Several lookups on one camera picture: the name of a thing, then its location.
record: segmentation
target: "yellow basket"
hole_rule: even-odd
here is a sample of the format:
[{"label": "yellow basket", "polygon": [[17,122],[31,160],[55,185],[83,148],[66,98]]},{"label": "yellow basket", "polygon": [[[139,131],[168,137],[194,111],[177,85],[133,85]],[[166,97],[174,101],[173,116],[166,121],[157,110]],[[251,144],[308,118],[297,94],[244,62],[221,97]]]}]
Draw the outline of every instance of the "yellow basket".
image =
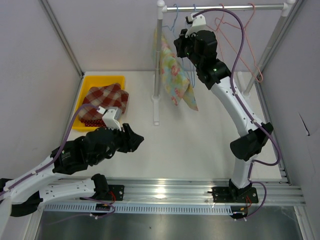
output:
[{"label": "yellow basket", "polygon": [[[112,84],[120,84],[121,89],[125,89],[125,76],[86,76],[83,80],[81,91],[78,97],[78,101],[75,106],[76,111],[83,103],[87,93],[92,87],[104,87]],[[79,117],[75,118],[72,125],[72,129],[79,132],[91,132],[97,129],[94,126],[85,126],[84,123],[80,122]]]}]

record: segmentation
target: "white table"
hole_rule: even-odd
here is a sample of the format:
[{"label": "white table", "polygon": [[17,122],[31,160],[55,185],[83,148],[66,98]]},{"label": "white table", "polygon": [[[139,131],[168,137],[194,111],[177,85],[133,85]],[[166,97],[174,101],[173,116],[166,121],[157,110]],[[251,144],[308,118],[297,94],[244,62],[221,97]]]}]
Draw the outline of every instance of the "white table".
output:
[{"label": "white table", "polygon": [[[161,87],[160,126],[153,125],[151,95],[154,87],[153,71],[86,72],[89,75],[123,75],[129,93],[126,113],[121,123],[129,123],[132,130],[144,136],[144,142],[133,153],[116,152],[112,159],[88,167],[75,176],[91,177],[100,173],[108,178],[129,179],[229,179],[234,170],[235,157],[230,142],[239,137],[237,129],[218,98],[198,79],[194,94],[199,112],[180,102],[175,106]],[[251,91],[251,105],[264,119],[255,88]],[[85,135],[72,130],[69,140]],[[268,141],[258,156],[259,160],[276,161]],[[280,180],[278,166],[255,164],[253,179]]]}]

